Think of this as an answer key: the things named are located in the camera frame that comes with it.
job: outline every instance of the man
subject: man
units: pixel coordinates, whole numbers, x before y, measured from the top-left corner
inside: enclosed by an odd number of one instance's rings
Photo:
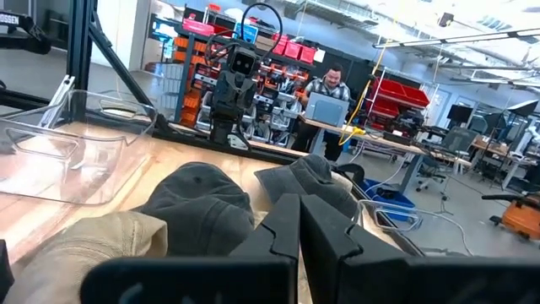
[[[307,107],[311,92],[328,95],[348,102],[350,91],[347,85],[341,82],[342,73],[343,67],[340,64],[335,63],[322,79],[311,81],[307,87],[305,87],[306,96],[302,97],[300,100],[302,106],[304,108]],[[291,148],[296,151],[309,152],[310,147],[308,146],[308,143],[315,137],[317,131],[319,131],[318,127],[311,126],[307,123],[302,124],[298,132],[298,137]],[[342,151],[342,147],[339,145],[339,139],[340,136],[338,134],[325,132],[324,141],[327,143],[327,146],[324,156],[327,160],[338,160]]]

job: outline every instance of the orange machine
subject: orange machine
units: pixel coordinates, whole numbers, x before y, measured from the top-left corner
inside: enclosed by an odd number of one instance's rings
[[[526,240],[540,240],[540,194],[525,197],[518,195],[483,195],[482,199],[501,199],[511,202],[502,218],[489,218],[495,225],[502,224]]]

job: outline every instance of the blue tray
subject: blue tray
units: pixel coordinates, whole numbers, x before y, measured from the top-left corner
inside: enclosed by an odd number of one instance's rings
[[[368,189],[371,186],[376,185],[378,183],[379,183],[378,181],[374,181],[374,180],[370,180],[370,179],[364,179],[364,183],[362,185],[360,185],[360,188],[365,191],[366,189]],[[372,200],[374,200],[376,202],[381,202],[381,203],[386,203],[386,204],[394,204],[394,205],[397,205],[397,206],[400,206],[400,207],[405,207],[405,208],[415,208],[416,207],[416,205],[413,202],[411,202],[407,197],[405,197],[402,193],[396,193],[396,196],[395,196],[394,199],[382,198],[382,197],[376,195],[377,194],[376,193],[377,188],[378,187],[374,187],[374,188],[372,188],[372,189],[370,189],[369,191],[366,192],[368,194],[368,196],[370,198],[372,198]],[[407,212],[406,210],[398,209],[398,208],[396,208],[396,209],[388,208],[388,209],[392,210],[392,211],[403,212],[403,213]],[[390,217],[393,220],[400,220],[400,221],[408,221],[409,220],[409,217],[406,216],[406,215],[399,215],[399,214],[389,213],[388,217]]]

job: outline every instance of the gray baseball cap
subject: gray baseball cap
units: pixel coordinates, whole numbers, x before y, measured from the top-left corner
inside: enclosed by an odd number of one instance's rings
[[[332,180],[332,166],[319,155],[307,155],[289,166],[255,172],[272,204],[283,194],[315,194],[348,218],[353,218],[358,205],[342,185]]]
[[[249,195],[201,162],[168,175],[138,211],[167,222],[168,256],[228,255],[254,225]]]

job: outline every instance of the beige cap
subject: beige cap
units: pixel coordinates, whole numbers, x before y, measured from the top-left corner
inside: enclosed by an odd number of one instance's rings
[[[80,286],[94,266],[112,258],[162,258],[166,253],[163,220],[130,211],[82,219],[32,258],[4,304],[80,303]]]

